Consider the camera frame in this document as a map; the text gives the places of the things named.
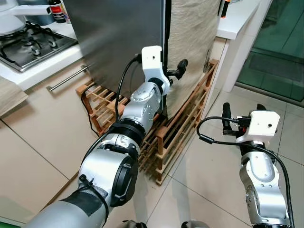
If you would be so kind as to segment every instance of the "kitchen counter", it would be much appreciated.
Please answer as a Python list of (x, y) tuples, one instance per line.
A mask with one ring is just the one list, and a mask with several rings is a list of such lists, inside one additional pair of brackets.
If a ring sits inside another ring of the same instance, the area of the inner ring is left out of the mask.
[(260, 0), (242, 0), (229, 4), (226, 17), (220, 19), (217, 37), (236, 39), (240, 30), (254, 15), (259, 3)]
[[(76, 39), (76, 35), (71, 24), (58, 24), (54, 22), (42, 27), (50, 28), (53, 32)], [(82, 57), (80, 46), (74, 45), (25, 72), (19, 72), (4, 63), (0, 63), (0, 75), (7, 80), (16, 83), (23, 91), (25, 91)]]

